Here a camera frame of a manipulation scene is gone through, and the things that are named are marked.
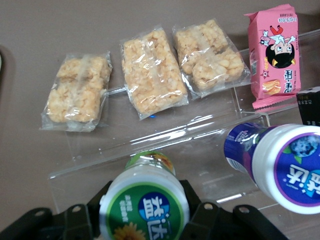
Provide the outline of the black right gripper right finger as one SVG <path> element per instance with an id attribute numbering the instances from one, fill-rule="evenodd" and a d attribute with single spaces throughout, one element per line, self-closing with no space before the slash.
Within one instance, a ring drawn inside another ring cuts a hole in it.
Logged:
<path id="1" fill-rule="evenodd" d="M 257 208 L 241 204 L 231 212 L 201 201 L 188 180 L 180 180 L 190 209 L 190 220 L 180 240 L 286 240 L 287 237 Z"/>

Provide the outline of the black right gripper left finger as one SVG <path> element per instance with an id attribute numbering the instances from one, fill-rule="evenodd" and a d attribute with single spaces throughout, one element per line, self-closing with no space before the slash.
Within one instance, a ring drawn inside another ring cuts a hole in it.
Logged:
<path id="1" fill-rule="evenodd" d="M 53 214 L 46 207 L 33 208 L 0 232 L 2 240 L 93 240 L 100 236 L 100 200 L 111 181 L 86 204 L 75 204 Z"/>

